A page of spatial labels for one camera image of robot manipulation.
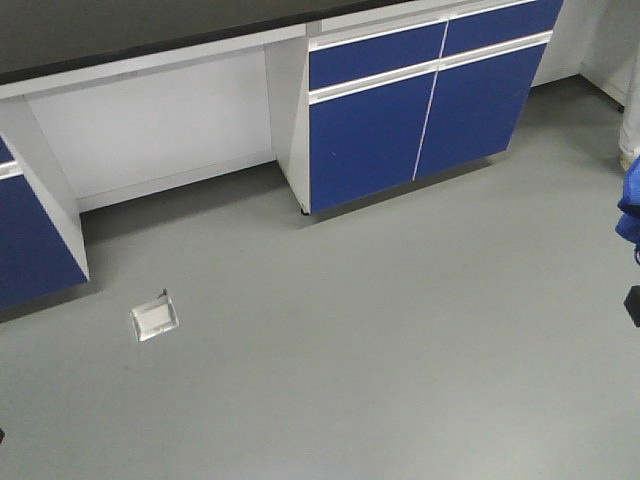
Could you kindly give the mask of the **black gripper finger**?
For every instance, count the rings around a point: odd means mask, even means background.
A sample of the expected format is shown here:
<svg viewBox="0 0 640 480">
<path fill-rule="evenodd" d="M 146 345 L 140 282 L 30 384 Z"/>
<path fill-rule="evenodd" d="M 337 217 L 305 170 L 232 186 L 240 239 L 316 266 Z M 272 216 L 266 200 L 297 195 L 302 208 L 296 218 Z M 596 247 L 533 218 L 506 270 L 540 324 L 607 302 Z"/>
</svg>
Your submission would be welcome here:
<svg viewBox="0 0 640 480">
<path fill-rule="evenodd" d="M 635 327 L 640 327 L 640 286 L 632 286 L 623 302 L 623 305 Z"/>
</svg>

